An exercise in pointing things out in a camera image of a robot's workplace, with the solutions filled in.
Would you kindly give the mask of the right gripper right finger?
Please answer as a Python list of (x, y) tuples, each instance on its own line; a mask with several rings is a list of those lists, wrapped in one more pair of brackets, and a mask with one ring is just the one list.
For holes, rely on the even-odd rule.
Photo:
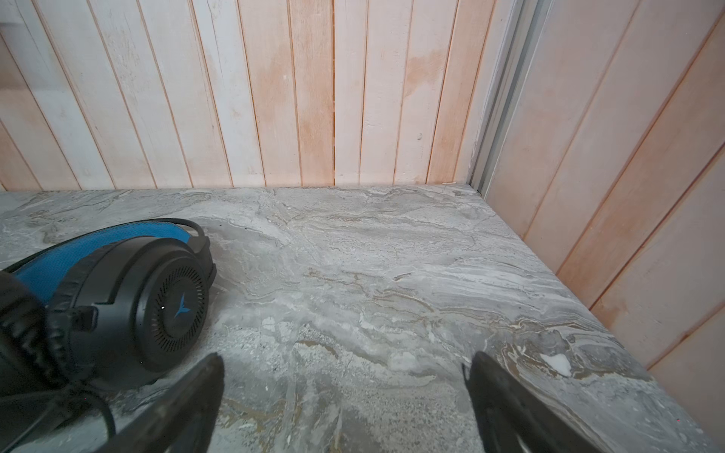
[(462, 373), (486, 452), (599, 451), (483, 351)]

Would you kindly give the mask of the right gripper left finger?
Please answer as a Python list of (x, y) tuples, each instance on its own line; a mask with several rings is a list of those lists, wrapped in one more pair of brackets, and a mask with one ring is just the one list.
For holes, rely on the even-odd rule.
[(206, 452), (224, 393), (225, 364), (211, 353), (117, 433), (100, 452)]

